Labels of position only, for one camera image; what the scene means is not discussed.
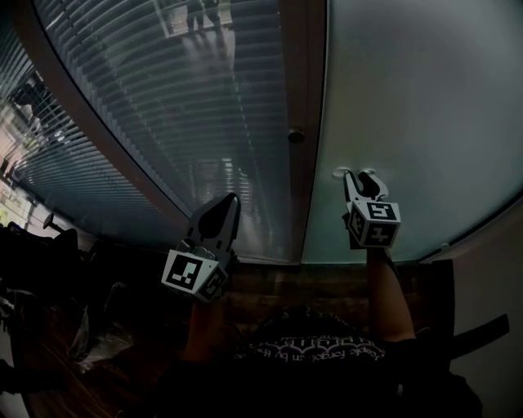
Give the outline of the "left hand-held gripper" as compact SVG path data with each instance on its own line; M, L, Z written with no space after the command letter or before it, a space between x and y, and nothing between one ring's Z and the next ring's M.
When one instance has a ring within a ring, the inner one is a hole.
M214 198L190 217L187 235L168 253L161 283L176 293L208 303L221 297L237 256L241 201L235 193Z

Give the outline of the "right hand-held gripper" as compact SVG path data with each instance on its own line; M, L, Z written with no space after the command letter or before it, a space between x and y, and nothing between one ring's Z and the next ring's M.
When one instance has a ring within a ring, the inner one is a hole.
M361 192L353 172L345 171L346 213L342 219L350 248L390 248L400 229L399 205L386 201L388 188L374 171L361 171L358 179L363 186Z

